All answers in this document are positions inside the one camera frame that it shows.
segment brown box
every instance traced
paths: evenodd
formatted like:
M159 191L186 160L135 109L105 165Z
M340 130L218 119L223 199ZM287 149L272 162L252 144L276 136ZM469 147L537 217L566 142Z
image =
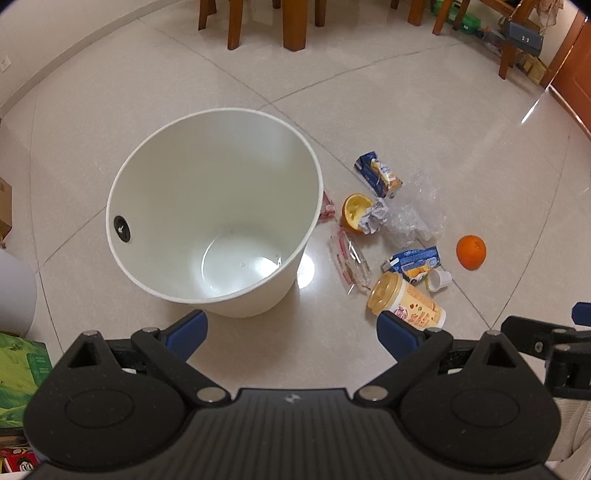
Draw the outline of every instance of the brown box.
M0 240L12 228L12 187L0 177Z

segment small white cup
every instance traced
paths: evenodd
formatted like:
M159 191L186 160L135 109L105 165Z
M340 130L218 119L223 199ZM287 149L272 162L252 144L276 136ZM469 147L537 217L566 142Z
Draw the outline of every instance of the small white cup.
M427 274L427 288L430 292L436 292L452 283L452 274L441 267L429 270Z

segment black handbag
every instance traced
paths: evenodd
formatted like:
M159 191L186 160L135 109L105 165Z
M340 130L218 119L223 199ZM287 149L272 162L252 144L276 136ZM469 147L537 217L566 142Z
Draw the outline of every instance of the black handbag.
M515 15L515 12L517 12L517 9L521 6L522 2L523 0L521 0L517 7L515 7L515 10L513 10L513 13L501 28L501 33L505 36L505 40L511 45L537 57L542 51L544 36L535 30L512 21L513 15Z

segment orange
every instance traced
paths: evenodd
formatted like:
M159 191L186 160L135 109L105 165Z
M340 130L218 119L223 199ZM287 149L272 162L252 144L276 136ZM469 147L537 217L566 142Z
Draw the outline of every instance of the orange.
M341 218L341 224L356 232L360 232L359 219L373 204L371 198L362 193L354 193L353 195L350 195L343 204L343 218Z
M463 236L456 245L456 255L462 267L468 270L477 269L486 258L484 240L476 235Z

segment baseboard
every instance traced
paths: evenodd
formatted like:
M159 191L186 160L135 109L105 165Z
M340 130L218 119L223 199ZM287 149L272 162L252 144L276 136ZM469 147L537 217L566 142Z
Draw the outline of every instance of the baseboard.
M591 132L589 131L589 129L585 126L585 124L583 123L583 121L580 119L580 117L577 115L577 113L571 108L571 106L567 103L567 101L564 99L564 97L558 93L558 91L556 91L556 89L554 87L552 87L552 84L548 85L547 88L548 92L550 93L550 95L552 95L552 97L554 97L556 99L556 101L562 105L562 107L569 113L569 115L573 118L573 120L575 122L577 122L577 124L579 124L579 127L581 127L581 130L585 133L585 135L587 135L587 137L591 140Z
M49 62L41 70L39 70L35 75L29 78L23 85L21 85L21 87L19 87L19 89L16 92L14 92L2 106L0 106L0 118L3 118L4 115L6 115L8 111L18 103L19 100L21 100L26 94L28 94L31 91L32 88L34 88L35 85L37 85L40 81L42 81L60 65L70 60L70 58L72 58L77 53L80 53L89 45L93 44L94 42L100 40L103 37L106 37L108 34L114 32L118 28L121 28L124 25L127 25L128 23L131 23L134 20L143 17L144 15L148 15L156 10L159 10L163 7L166 7L167 5L171 5L176 2L178 2L178 0L155 0L154 2L151 2L148 5L139 7L138 9L113 20L112 22L104 25L103 27L100 27L98 30L95 30L82 40L76 42L67 50L61 52L56 58L54 58L51 62Z

